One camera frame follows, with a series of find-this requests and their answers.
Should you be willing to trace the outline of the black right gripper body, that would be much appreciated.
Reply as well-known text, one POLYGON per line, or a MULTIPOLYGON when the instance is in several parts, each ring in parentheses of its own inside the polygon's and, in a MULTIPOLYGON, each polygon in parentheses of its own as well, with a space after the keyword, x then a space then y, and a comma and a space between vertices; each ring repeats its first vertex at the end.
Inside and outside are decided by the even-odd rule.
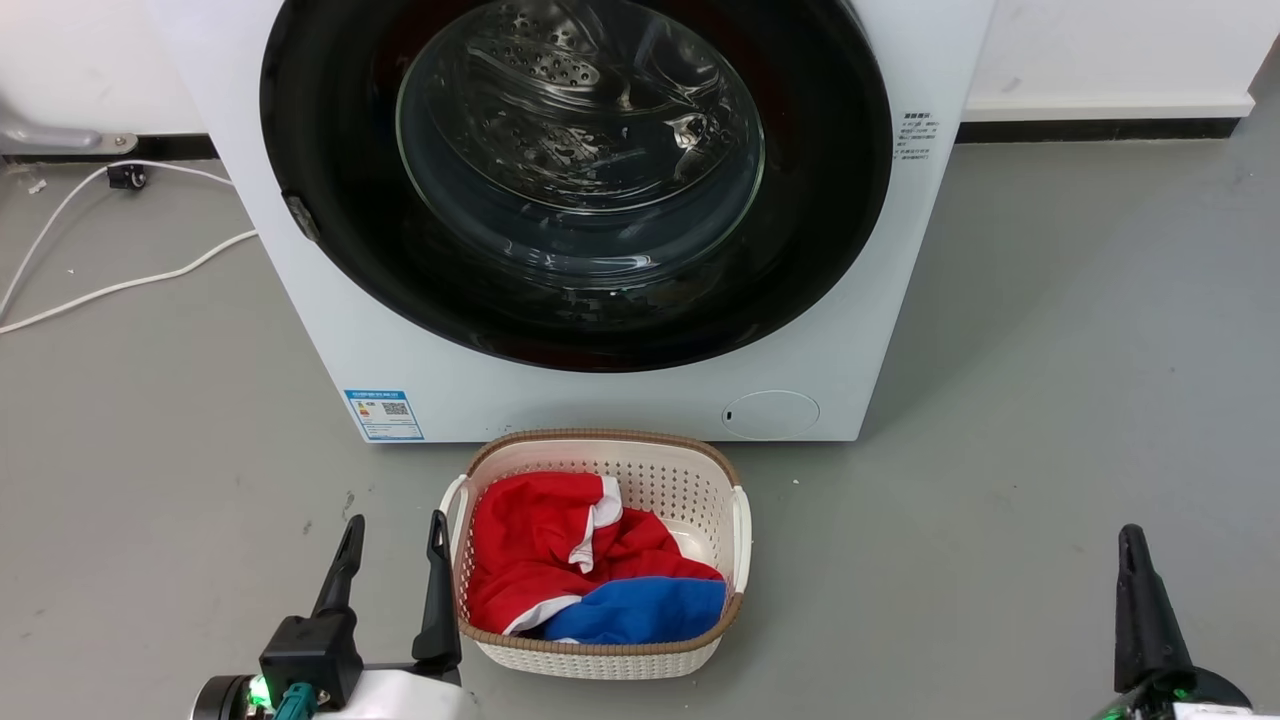
POLYGON ((1094 719, 1243 719, 1254 715, 1248 696, 1206 669, 1153 673, 1110 701, 1094 719))

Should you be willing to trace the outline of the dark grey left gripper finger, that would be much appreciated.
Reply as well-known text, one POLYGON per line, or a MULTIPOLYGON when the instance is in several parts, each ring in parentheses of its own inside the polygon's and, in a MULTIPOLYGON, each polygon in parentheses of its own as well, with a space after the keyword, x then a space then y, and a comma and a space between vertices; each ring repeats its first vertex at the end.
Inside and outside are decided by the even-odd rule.
POLYGON ((344 707, 364 671, 355 643, 352 580, 364 552, 365 518, 352 516, 308 616, 288 616, 260 655, 275 707, 344 707))
POLYGON ((444 512, 433 512, 428 533, 428 589, 422 623, 412 642, 412 673, 461 685, 462 644, 454 607, 451 536, 444 512))

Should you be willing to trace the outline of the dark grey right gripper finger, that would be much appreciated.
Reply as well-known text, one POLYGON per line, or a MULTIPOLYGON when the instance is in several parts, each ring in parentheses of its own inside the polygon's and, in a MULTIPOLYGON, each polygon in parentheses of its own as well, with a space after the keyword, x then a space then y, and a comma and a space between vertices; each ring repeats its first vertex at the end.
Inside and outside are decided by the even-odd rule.
POLYGON ((1162 577, 1138 525, 1117 536, 1114 689, 1157 676, 1188 676, 1193 662, 1162 577))

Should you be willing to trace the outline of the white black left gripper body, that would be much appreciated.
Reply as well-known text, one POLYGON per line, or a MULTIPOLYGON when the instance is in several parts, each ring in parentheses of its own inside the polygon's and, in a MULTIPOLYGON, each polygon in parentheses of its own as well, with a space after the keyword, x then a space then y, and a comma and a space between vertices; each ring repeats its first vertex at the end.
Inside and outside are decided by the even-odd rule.
POLYGON ((195 698, 197 719, 480 719, 476 697, 465 688, 403 669, 366 671, 343 708, 284 714, 269 703, 261 675, 209 679, 195 698))

